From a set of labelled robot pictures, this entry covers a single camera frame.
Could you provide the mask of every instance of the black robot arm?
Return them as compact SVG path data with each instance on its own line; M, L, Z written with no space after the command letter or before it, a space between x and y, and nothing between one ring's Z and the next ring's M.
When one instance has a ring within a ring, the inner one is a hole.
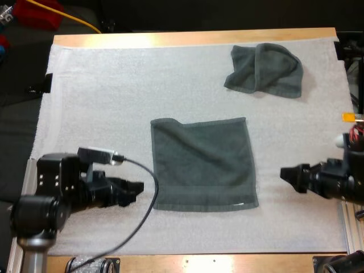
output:
M281 168L280 177L299 193L310 191L324 198L337 198L364 205L364 151L354 149L348 134L344 138L344 158L328 159L314 166L300 164Z
M24 250L23 273L46 272L47 251L71 213L92 207L128 206L143 192L142 182L94 171L94 162L112 163L105 161L105 155L107 152L81 148L78 154L47 154L37 161L35 195L21 196L10 218L13 236Z

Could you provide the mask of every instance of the crumpled gray towel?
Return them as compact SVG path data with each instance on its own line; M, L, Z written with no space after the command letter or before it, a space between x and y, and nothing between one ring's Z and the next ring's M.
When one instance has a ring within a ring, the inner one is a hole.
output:
M151 121L155 209L224 212L258 206L245 118L181 124Z
M234 73L224 86L235 91L262 91L286 97L301 97L303 67L288 49L278 44L263 43L254 47L235 45L231 51Z

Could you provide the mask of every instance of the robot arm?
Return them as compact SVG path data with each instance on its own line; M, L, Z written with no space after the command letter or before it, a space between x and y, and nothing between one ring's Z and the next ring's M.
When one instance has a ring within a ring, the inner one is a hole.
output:
M324 198L336 198L364 205L364 120L360 120L350 133L343 134L343 159L328 159L314 166L300 164L280 169L280 177L290 183L295 191L310 190ZM355 214L357 220L364 218L364 211ZM318 273L364 272L364 251L350 255L328 257L313 265Z
M35 195L21 196L11 211L11 229L24 251L22 272L47 272L47 252L71 213L92 207L128 206L143 192L142 182L106 177L93 163L115 164L106 151L80 148L48 154L37 162Z

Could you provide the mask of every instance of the black cable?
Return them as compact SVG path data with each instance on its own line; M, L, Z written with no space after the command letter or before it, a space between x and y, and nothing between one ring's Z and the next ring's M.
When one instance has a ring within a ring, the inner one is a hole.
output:
M159 184L158 184L158 179L157 177L155 176L155 174L150 170L148 169L146 166L134 161L134 160L131 160L131 159L128 159L128 158L124 158L122 155L114 155L113 156L113 160L114 161L117 161L117 162L123 162L123 161L127 161L127 162L130 162L134 165L137 165L139 166L140 168L143 168L144 170L146 170L154 179L154 185L155 185L155 191L154 191L154 195L153 195L153 199L150 203L150 206L146 212L146 214L144 215L144 217L142 218L141 222L138 224L138 226L136 226L136 228L133 230L133 232L128 236L126 237L126 239L124 241L122 241L120 244L118 244L117 246L115 246L114 248L108 250L108 251L105 251L103 253L100 253L98 255L96 255L95 257L92 257L90 259L88 259L86 262L80 264L79 266L76 266L75 268L72 268L70 270L70 272L74 272L75 270L81 268L81 267L84 267L85 265L89 264L89 263L92 263L94 262L94 260L96 259L100 259L106 255L109 255L115 251L117 251L118 249L120 249L121 247L123 247L125 244L128 243L128 241L130 241L130 239L132 239L132 237L139 231L139 229L142 227L142 225L144 224L144 222L146 221L146 219L148 218L149 214L150 214L150 211L152 211L152 208L154 206L154 203L155 203L155 200L157 199L157 195L158 195L158 190L159 190Z

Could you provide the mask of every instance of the wooden board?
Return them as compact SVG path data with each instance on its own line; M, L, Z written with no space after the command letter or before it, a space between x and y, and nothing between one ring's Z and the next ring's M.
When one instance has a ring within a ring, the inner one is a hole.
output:
M121 273L308 273L312 257L332 254L222 254L117 256ZM48 272L64 273L71 257L49 257Z
M314 39L336 36L335 28L288 28L282 30L232 30L134 34L57 35L54 44L87 48L151 48L264 41Z

